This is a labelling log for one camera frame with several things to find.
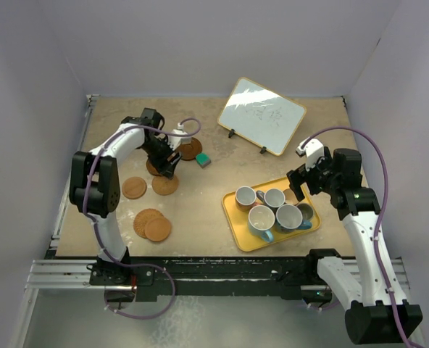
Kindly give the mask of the dark brown ringed coaster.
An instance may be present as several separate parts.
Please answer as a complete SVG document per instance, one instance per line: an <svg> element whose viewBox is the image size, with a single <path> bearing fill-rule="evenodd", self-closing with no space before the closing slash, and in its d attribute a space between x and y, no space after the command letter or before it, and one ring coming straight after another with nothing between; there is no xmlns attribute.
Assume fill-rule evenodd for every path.
<svg viewBox="0 0 429 348"><path fill-rule="evenodd" d="M202 153L202 145L200 140L195 137L191 138L191 142L188 144L181 144L178 147L178 151L181 154L181 159L185 161L191 161L196 159L196 156Z"/></svg>

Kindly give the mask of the light woven coaster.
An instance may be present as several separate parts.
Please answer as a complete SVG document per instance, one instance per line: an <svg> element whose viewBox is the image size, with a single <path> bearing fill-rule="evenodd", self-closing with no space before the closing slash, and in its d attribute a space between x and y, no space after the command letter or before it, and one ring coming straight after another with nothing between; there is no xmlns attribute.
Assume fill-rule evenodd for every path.
<svg viewBox="0 0 429 348"><path fill-rule="evenodd" d="M136 234L142 238L146 238L145 226L146 224L154 218L163 217L163 214L156 209L148 208L141 210L134 218L133 221L133 230Z"/></svg>
<svg viewBox="0 0 429 348"><path fill-rule="evenodd" d="M171 179L164 176L155 176L151 185L156 194L167 196L177 191L179 187L179 180L176 175L174 175Z"/></svg>

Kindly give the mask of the plain orange coaster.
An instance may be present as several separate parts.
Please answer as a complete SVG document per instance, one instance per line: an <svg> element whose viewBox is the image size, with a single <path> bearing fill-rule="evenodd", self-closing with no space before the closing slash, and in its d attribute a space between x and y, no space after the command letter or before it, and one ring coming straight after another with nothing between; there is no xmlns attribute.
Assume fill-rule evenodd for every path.
<svg viewBox="0 0 429 348"><path fill-rule="evenodd" d="M172 231L172 223L165 217L155 217L150 219L145 228L146 238L153 242L164 241Z"/></svg>
<svg viewBox="0 0 429 348"><path fill-rule="evenodd" d="M146 182L141 177L131 177L122 184L122 193L128 199L138 199L147 190Z"/></svg>

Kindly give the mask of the light woven front coaster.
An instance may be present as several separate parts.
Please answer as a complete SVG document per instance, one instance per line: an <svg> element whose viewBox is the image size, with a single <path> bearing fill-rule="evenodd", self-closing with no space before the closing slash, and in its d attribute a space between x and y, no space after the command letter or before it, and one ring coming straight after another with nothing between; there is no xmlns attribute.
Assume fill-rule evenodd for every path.
<svg viewBox="0 0 429 348"><path fill-rule="evenodd" d="M145 226L146 224L154 218L163 217L163 214L156 209L148 208L141 210L134 218L133 221L133 230L136 234L142 238L146 238Z"/></svg>

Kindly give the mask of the plain orange front coaster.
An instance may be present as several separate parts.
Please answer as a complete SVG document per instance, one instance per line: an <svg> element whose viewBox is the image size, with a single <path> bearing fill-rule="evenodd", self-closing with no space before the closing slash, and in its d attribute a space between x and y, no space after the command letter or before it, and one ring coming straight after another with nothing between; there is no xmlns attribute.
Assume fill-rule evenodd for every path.
<svg viewBox="0 0 429 348"><path fill-rule="evenodd" d="M164 241L172 231L172 223L165 217L155 217L150 219L145 228L146 238L153 242Z"/></svg>

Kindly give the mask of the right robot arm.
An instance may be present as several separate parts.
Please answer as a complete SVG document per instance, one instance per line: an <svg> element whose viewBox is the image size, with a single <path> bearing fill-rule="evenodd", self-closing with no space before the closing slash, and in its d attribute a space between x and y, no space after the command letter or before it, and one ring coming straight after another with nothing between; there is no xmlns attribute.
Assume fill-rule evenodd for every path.
<svg viewBox="0 0 429 348"><path fill-rule="evenodd" d="M362 185L362 157L354 149L330 151L319 141L297 147L306 162L287 174L289 187L299 201L302 185L310 194L326 193L346 229L359 270L355 278L343 260L331 251L312 251L305 265L312 283L329 285L345 309L345 326L354 344L394 344L408 338L422 321L422 311L410 304L396 277L381 228L377 196Z"/></svg>

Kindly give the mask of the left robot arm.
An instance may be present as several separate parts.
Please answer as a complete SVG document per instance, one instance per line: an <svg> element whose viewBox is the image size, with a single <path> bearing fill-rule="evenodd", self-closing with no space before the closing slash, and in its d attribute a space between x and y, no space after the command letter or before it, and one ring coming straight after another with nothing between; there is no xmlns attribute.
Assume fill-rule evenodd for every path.
<svg viewBox="0 0 429 348"><path fill-rule="evenodd" d="M162 129L163 116L146 108L140 117L125 117L117 130L101 145L72 157L69 199L89 219L99 245L98 258L108 262L106 275L124 284L132 274L128 248L122 240L115 210L120 203L119 165L136 149L164 178L172 179L181 160L177 148L191 135L184 121L170 132Z"/></svg>

